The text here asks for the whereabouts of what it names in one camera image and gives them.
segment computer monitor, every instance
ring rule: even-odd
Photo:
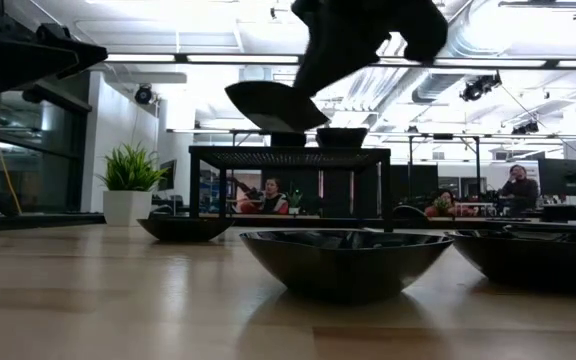
[[[576,196],[576,160],[539,159],[542,195]]]
[[[165,162],[159,166],[159,169],[166,169],[163,178],[159,180],[159,191],[172,190],[175,188],[175,168],[177,167],[177,160]]]

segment man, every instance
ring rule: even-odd
[[[539,197],[537,182],[526,177],[526,168],[513,165],[510,177],[501,189],[501,196],[509,199],[510,216],[521,216],[528,209],[534,209]]]

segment ductwork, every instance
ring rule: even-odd
[[[512,40],[510,34],[495,28],[491,19],[499,14],[497,0],[472,0],[451,19],[446,46],[439,57],[494,57],[505,52]],[[411,93],[412,101],[430,104],[446,89],[460,81],[466,74],[430,73],[426,69],[410,69],[397,83],[393,92],[380,104],[383,112],[404,94]]]

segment person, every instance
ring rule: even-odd
[[[290,205],[285,194],[280,192],[281,182],[277,178],[268,178],[264,195],[261,197],[259,211],[262,214],[287,215]]]
[[[455,196],[448,189],[439,189],[431,206],[424,211],[426,216],[454,216]]]
[[[528,179],[526,168],[521,165],[513,165],[509,173],[508,181],[500,194],[509,201],[509,215],[520,216],[524,211],[535,208],[539,186],[535,180]]]

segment black bowl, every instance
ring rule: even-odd
[[[138,220],[152,236],[162,242],[206,242],[232,226],[232,221],[189,218],[153,218]]]
[[[288,289],[337,303],[397,295],[451,244],[442,236],[350,230],[269,231],[241,238]]]
[[[366,128],[319,128],[316,140],[321,148],[360,149],[366,135],[368,135]]]
[[[521,231],[452,235],[457,250],[493,282],[576,293],[576,234]]]

